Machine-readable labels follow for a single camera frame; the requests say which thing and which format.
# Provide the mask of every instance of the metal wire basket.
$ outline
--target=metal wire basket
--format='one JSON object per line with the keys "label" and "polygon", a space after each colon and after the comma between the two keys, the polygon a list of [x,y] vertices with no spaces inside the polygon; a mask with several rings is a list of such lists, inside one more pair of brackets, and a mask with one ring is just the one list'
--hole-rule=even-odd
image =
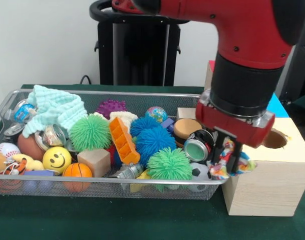
{"label": "metal wire basket", "polygon": [[[10,127],[11,122],[2,116],[8,109],[28,97],[32,90],[20,89],[8,94],[0,105],[0,143],[3,142],[3,132]],[[144,116],[152,106],[165,109],[171,118],[175,118],[177,108],[195,108],[198,95],[195,94],[164,94],[135,92],[103,92],[103,91],[68,91],[77,94],[84,101],[88,113],[95,112],[99,102],[107,99],[126,101],[128,111]],[[101,198],[156,198],[156,199],[190,199],[209,200],[219,185],[225,180],[187,181],[187,180],[155,180],[155,179],[121,179],[108,178],[117,169],[112,169],[105,177],[60,177],[60,176],[30,176],[30,175],[0,175],[0,195],[27,196],[58,196],[58,197],[101,197]],[[137,184],[141,190],[131,192],[130,185]],[[163,192],[156,185],[165,185]],[[179,189],[171,190],[167,186],[179,185]],[[189,186],[203,189],[193,192]]]}

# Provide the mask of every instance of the light wood box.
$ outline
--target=light wood box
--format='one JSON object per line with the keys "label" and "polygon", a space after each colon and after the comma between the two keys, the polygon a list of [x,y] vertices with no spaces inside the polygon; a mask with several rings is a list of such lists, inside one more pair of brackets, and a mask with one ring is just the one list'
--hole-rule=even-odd
{"label": "light wood box", "polygon": [[[205,90],[211,86],[214,66],[214,62],[208,63]],[[222,185],[229,215],[295,214],[305,191],[305,141],[289,117],[276,118],[273,128],[286,135],[287,144],[278,149],[244,145],[243,151],[257,162],[257,168]]]}

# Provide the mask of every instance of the black cable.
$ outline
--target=black cable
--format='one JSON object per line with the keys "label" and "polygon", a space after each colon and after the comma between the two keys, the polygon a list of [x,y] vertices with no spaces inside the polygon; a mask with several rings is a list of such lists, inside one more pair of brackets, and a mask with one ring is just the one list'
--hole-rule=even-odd
{"label": "black cable", "polygon": [[79,84],[83,84],[83,82],[84,82],[84,80],[85,79],[88,79],[88,83],[89,83],[89,85],[91,85],[92,84],[92,81],[91,81],[91,79],[89,78],[89,76],[88,75],[84,75],[84,76],[82,76],[82,78],[81,78],[81,80],[80,80],[80,83]]}

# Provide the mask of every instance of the plastic bottle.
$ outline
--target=plastic bottle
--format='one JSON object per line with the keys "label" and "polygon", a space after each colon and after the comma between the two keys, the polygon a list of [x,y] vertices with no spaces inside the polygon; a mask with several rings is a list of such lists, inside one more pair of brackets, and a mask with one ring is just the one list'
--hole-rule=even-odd
{"label": "plastic bottle", "polygon": [[33,117],[32,112],[35,112],[35,106],[29,104],[27,99],[20,101],[14,109],[8,109],[4,114],[6,120],[17,123],[27,123]]}

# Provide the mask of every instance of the orange ball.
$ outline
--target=orange ball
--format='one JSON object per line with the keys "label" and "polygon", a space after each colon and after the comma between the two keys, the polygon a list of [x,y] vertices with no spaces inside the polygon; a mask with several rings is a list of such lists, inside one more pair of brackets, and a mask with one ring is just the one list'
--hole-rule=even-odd
{"label": "orange ball", "polygon": [[[93,176],[90,168],[83,163],[73,163],[69,165],[62,174],[63,177],[79,177],[91,178]],[[63,185],[71,192],[82,192],[90,186],[90,182],[67,182],[64,181]]]}

